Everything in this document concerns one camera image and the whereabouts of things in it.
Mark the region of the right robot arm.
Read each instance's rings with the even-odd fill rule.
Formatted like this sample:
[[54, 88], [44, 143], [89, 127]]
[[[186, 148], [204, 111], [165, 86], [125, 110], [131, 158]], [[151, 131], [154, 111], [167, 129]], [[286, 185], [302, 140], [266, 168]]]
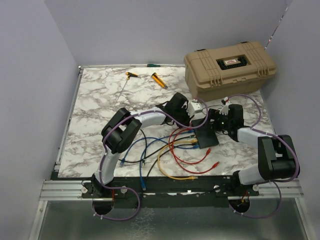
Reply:
[[234, 195], [242, 195], [248, 185], [290, 179], [299, 174], [292, 138], [289, 135], [263, 133], [246, 126], [240, 104], [210, 109], [208, 120], [215, 131], [226, 132], [232, 140], [257, 149], [257, 164], [233, 174], [236, 179], [230, 182], [229, 189]]

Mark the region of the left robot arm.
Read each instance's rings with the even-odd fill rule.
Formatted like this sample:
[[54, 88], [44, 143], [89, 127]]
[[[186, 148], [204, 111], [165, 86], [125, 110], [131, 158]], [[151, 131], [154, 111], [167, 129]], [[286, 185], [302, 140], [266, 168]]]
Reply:
[[120, 154], [132, 145], [139, 130], [170, 122], [175, 122], [179, 127], [188, 127], [191, 120], [188, 103], [188, 99], [177, 92], [169, 101], [147, 110], [129, 111], [124, 107], [120, 108], [101, 131], [104, 154], [92, 176], [94, 193], [103, 198], [110, 190], [118, 189], [111, 187], [109, 183], [114, 179]]

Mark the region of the black network switch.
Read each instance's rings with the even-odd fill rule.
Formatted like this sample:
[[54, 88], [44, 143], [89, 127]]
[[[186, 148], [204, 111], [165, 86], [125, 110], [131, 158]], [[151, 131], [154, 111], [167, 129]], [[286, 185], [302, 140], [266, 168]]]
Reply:
[[205, 124], [201, 127], [194, 129], [194, 134], [200, 149], [219, 145], [219, 140], [216, 136], [215, 130], [212, 127], [210, 119], [207, 119]]

